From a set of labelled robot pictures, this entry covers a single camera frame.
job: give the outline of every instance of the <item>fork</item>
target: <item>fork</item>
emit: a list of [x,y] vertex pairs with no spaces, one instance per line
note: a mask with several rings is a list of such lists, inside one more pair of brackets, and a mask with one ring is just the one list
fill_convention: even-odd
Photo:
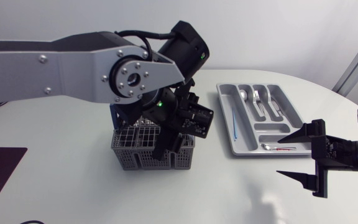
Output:
[[256,104],[258,105],[258,107],[260,109],[260,112],[265,114],[265,109],[264,109],[264,106],[262,105],[262,102],[261,102],[261,100],[259,98],[258,90],[255,90],[254,93],[255,93]]

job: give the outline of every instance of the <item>cutlery tray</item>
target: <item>cutlery tray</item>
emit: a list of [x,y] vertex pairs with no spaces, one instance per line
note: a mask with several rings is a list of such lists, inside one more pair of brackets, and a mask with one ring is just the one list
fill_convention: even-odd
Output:
[[[220,83],[216,87],[234,155],[300,156],[311,154],[310,143],[280,144],[277,142],[303,125],[299,113],[279,85]],[[246,100],[241,96],[241,91],[246,93]],[[259,93],[260,102],[255,99],[255,91]],[[274,101],[280,112],[275,109]],[[236,122],[237,139],[234,137],[234,122]],[[262,143],[270,147],[295,147],[296,150],[268,151],[261,146]]]

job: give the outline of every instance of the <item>white table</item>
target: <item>white table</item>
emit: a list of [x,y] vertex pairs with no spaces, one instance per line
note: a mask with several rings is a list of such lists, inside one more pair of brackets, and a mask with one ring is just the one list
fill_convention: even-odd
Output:
[[357,105],[279,73],[200,70],[192,89],[215,111],[190,170],[124,171],[110,149],[109,105],[66,96],[0,108],[0,147],[28,147],[0,193],[0,223],[358,223],[358,172],[328,175],[328,199],[276,170],[314,174],[310,157],[235,157],[217,83],[277,83],[305,122],[358,140]]

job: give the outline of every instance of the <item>silver spoon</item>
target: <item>silver spoon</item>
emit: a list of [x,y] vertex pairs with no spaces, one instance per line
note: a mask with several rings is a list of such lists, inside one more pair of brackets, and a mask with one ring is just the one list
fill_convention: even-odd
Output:
[[277,150],[277,151],[286,151],[286,150],[296,150],[296,147],[270,147],[264,143],[260,144],[263,149],[271,151],[271,150]]
[[244,101],[248,100],[248,94],[245,90],[240,90],[240,95]]

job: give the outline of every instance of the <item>robotic arm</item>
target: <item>robotic arm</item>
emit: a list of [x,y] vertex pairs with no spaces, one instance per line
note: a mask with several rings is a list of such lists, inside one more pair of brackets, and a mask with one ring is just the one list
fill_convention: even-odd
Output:
[[[146,47],[123,38],[128,35]],[[147,38],[167,41],[154,52]],[[169,34],[127,30],[53,42],[0,41],[0,102],[66,95],[114,104],[112,111],[127,124],[145,116],[161,126],[165,140],[157,140],[154,158],[162,159],[165,149],[179,150],[182,133],[208,133],[213,111],[190,93],[192,76],[208,57],[204,40],[183,21]]]
[[329,170],[358,171],[358,141],[326,135],[322,119],[304,124],[301,129],[279,140],[279,143],[311,142],[311,157],[316,161],[316,174],[278,171],[302,183],[316,197],[327,198]]

